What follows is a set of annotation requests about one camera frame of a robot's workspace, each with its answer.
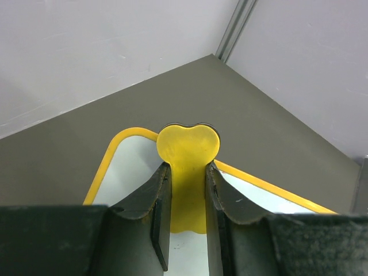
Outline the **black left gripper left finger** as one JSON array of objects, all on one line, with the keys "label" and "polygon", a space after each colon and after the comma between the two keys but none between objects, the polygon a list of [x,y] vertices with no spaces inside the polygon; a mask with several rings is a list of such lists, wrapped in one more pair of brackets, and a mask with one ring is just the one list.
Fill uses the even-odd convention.
[{"label": "black left gripper left finger", "polygon": [[3,206],[1,274],[163,275],[170,213],[167,163],[113,206]]}]

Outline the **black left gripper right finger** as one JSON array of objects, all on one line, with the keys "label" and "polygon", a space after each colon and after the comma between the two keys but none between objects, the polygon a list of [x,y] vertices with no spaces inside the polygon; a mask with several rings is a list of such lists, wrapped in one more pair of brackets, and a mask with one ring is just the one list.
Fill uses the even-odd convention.
[{"label": "black left gripper right finger", "polygon": [[366,275],[367,217],[274,214],[205,169],[210,275]]}]

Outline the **yellow-framed whiteboard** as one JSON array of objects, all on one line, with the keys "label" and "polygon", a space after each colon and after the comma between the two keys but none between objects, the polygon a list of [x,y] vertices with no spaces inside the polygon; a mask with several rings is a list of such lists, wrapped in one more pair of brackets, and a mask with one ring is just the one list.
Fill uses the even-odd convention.
[{"label": "yellow-framed whiteboard", "polygon": [[[164,162],[156,141],[159,133],[128,128],[111,140],[84,203],[114,205],[142,186]],[[221,175],[252,202],[273,213],[325,213],[331,210],[251,174],[213,161]],[[206,234],[170,233],[168,275],[208,275]]]}]

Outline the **yellow bone-shaped eraser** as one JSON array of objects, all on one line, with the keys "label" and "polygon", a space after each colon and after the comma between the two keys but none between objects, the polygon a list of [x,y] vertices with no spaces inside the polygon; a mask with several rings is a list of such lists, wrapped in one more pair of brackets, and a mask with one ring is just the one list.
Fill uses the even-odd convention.
[{"label": "yellow bone-shaped eraser", "polygon": [[169,124],[158,134],[159,156],[171,169],[172,233],[206,233],[205,174],[220,149],[220,135],[206,123]]}]

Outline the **black notebook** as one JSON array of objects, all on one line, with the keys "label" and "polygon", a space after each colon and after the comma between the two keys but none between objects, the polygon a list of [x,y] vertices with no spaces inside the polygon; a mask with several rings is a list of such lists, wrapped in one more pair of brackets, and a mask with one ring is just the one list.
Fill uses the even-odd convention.
[{"label": "black notebook", "polygon": [[363,159],[352,198],[351,213],[367,215],[367,156]]}]

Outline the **aluminium corner post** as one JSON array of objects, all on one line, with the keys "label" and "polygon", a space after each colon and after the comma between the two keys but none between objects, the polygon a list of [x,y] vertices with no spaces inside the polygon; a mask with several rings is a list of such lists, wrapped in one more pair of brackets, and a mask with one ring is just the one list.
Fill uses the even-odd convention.
[{"label": "aluminium corner post", "polygon": [[257,0],[238,0],[215,53],[215,56],[223,63],[228,61],[256,3]]}]

